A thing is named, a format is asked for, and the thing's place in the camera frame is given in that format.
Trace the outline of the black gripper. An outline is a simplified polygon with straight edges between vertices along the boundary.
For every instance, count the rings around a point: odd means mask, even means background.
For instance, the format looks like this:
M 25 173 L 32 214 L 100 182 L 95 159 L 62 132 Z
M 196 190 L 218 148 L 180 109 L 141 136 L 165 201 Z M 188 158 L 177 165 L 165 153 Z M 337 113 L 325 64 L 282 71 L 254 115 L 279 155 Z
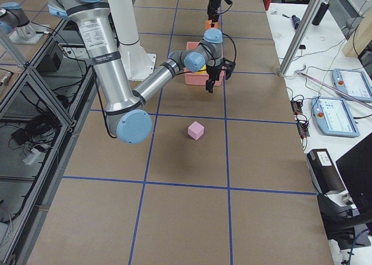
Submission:
M 208 21 L 218 21 L 219 20 L 219 12 L 218 12 L 218 9 L 221 5 L 221 0 L 209 0 L 209 3 L 208 3 L 208 10 L 207 10 L 207 14 L 208 14 Z
M 216 81 L 219 81 L 220 79 L 221 65 L 217 66 L 207 65 L 206 72 L 209 78 L 206 80 L 205 88 L 208 91 L 208 93 L 212 94 Z

